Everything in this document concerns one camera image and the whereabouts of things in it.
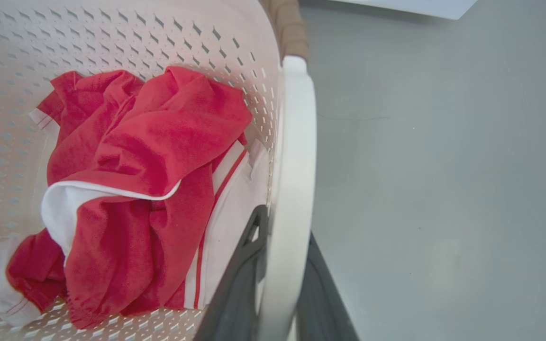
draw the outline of white surface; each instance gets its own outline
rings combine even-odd
[[[258,316],[259,341],[285,340],[305,273],[315,189],[317,119],[305,60],[283,59],[285,105],[273,171],[271,236]]]
[[[447,19],[460,19],[477,0],[334,0],[397,9]]]
[[[313,230],[358,334],[546,340],[546,2],[331,4],[302,11]]]

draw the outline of clothing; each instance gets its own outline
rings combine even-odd
[[[252,144],[229,183],[219,196],[191,262],[184,287],[184,308],[203,309],[210,303],[252,211],[266,204],[269,153],[262,143]]]
[[[244,210],[266,199],[267,176],[253,172],[238,142],[245,142],[252,118],[241,91],[180,67],[144,85],[124,71],[86,78],[69,72],[52,85],[33,113],[40,127],[59,126],[46,129],[59,130],[41,207],[46,229],[0,252],[9,282],[0,286],[0,296],[9,296],[0,302],[0,316],[26,324],[57,296],[66,298],[78,328],[111,314],[188,306],[186,283],[193,279],[188,270],[196,253],[206,250],[202,269],[217,264],[208,260],[213,244],[204,233],[223,220],[210,214],[234,197],[237,179],[242,188],[252,175],[260,179],[258,194],[236,201],[245,204],[249,197],[254,205],[242,204]],[[255,145],[260,157],[264,147]],[[268,166],[254,165],[256,171]],[[239,235],[249,212],[233,225]],[[208,291],[205,282],[195,286]]]

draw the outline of beige handle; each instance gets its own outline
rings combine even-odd
[[[309,41],[298,0],[260,0],[260,3],[275,30],[280,56],[301,56],[308,61]]]

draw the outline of white laundry basket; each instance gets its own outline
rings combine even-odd
[[[125,69],[143,80],[171,64],[242,89],[247,136],[269,149],[271,238],[259,335],[284,337],[299,296],[316,158],[314,89],[296,0],[0,0],[0,241],[43,229],[46,139],[27,113],[66,71]],[[63,301],[0,340],[190,340],[201,312],[160,309],[77,330]]]

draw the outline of red towel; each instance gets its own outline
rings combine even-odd
[[[66,288],[78,328],[182,308],[214,204],[212,173],[251,121],[241,91],[180,67],[144,85],[124,71],[69,72],[52,84],[38,107],[60,125],[47,231],[22,242],[9,282],[41,311]]]

